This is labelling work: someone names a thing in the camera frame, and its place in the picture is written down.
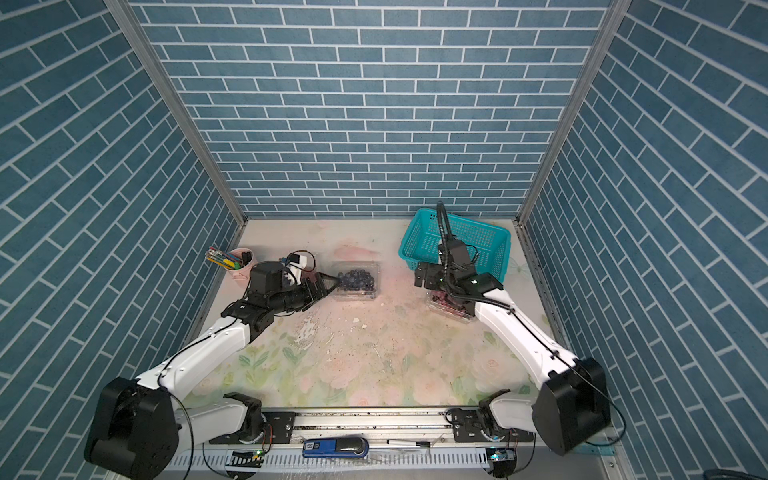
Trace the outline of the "black grape bunch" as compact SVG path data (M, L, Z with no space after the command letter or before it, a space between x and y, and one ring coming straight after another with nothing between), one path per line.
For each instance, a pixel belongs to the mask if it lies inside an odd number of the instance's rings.
M366 269L357 268L340 272L339 289L350 294L369 295L376 290L374 275Z

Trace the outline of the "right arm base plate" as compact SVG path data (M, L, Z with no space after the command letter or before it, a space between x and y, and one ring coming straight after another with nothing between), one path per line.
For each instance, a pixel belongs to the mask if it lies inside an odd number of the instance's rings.
M444 412L444 419L457 443L515 443L534 440L533 433L519 429L503 429L489 413L477 409L450 408Z

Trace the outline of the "red grape bunch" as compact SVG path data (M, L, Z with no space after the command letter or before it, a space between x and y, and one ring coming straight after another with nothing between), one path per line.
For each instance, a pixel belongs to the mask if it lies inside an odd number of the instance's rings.
M432 305L440 308L452 308L454 303L444 291L431 291L430 302Z

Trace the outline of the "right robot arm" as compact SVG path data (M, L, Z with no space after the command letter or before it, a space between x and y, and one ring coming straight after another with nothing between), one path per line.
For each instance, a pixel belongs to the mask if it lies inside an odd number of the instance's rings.
M459 314L479 320L526 368L538 394L524 398L501 389L479 404L483 428L524 430L564 455L611 423L606 375L593 358L579 359L558 344L513 302L501 282L479 273L467 245L450 236L438 246L439 262L421 262L415 285L441 293Z

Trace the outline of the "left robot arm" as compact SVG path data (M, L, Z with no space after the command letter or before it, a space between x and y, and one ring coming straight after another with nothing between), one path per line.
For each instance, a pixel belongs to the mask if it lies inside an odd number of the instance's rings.
M244 349L276 316L306 311L338 288L323 272L300 272L289 284L287 266L264 261L250 271L241 298L196 340L134 379L118 377L101 391L84 459L130 479L154 479L173 457L212 439L252 444L267 436L259 399L237 392L204 407L184 398L220 364Z

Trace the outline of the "clear clamshell container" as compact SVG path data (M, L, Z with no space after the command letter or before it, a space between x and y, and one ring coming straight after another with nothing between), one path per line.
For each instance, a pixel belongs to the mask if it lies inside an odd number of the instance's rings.
M344 300L373 300L380 291L380 265L372 261L339 261L331 266L339 281L333 295Z
M450 320L461 323L475 321L474 307L468 302L457 300L443 291L428 292L428 308Z

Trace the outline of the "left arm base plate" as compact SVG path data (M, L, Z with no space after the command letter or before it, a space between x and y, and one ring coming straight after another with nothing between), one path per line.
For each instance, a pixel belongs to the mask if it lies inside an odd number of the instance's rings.
M209 440L212 445L288 444L297 414L292 411L261 411L258 416L247 414L244 425L234 433Z

